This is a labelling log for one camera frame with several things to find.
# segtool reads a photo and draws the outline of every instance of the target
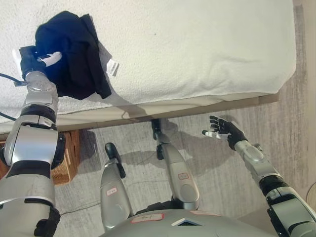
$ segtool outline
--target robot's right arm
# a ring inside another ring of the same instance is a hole
[[[65,137],[57,131],[58,95],[34,46],[20,49],[27,87],[1,160],[10,169],[0,180],[0,236],[51,237],[60,220],[50,170],[63,161]]]
[[[212,131],[206,136],[226,136],[231,149],[237,151],[261,189],[269,205],[271,222],[281,237],[315,237],[316,213],[291,188],[271,165],[259,146],[251,145],[244,133],[232,122],[210,117]]]

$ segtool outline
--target robot leg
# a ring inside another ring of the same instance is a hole
[[[105,150],[109,162],[105,164],[101,179],[101,218],[104,230],[109,230],[133,215],[122,178],[125,171],[113,143],[107,143]]]
[[[157,158],[164,159],[167,164],[167,174],[172,190],[172,198],[182,208],[197,209],[199,191],[192,173],[179,151],[162,133],[159,119],[152,120],[154,139],[157,140]]]

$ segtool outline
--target label sticker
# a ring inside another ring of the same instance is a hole
[[[189,175],[187,173],[178,174],[178,178],[180,180],[189,179]]]
[[[157,214],[150,214],[150,215],[143,215],[143,216],[135,217],[131,221],[131,223],[136,224],[136,223],[145,222],[145,221],[161,221],[163,219],[164,219],[164,214],[157,213]]]
[[[218,214],[214,214],[208,211],[190,211],[194,215],[200,215],[200,216],[222,216]]]
[[[116,73],[118,66],[119,66],[119,64],[117,62],[110,59],[107,63],[107,74],[115,76],[115,73]]]
[[[118,191],[118,189],[116,187],[111,188],[109,190],[107,190],[107,196],[111,196],[113,194],[115,194]]]

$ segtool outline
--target mattress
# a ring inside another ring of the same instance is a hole
[[[104,100],[97,94],[82,101],[60,98],[64,116],[58,124],[68,114],[102,108],[117,108],[116,117],[103,115],[109,120],[127,116],[120,115],[121,107],[173,100],[187,101],[189,107],[195,98],[213,104],[238,95],[276,93],[295,71],[292,0],[0,2],[1,72],[19,77],[12,49],[34,44],[38,25],[63,10],[89,13],[104,70],[109,59],[119,63],[116,75],[107,76],[113,94]],[[6,80],[1,86],[0,111],[17,117],[26,88]],[[0,132],[8,132],[10,124],[0,118]]]

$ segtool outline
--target bed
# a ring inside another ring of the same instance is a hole
[[[57,125],[73,130],[252,106],[277,100],[296,67],[292,0],[1,0],[0,70],[19,77],[13,48],[68,10],[92,16],[112,95],[62,97]],[[17,117],[26,88],[3,79],[0,111]],[[12,122],[0,118],[0,134]]]

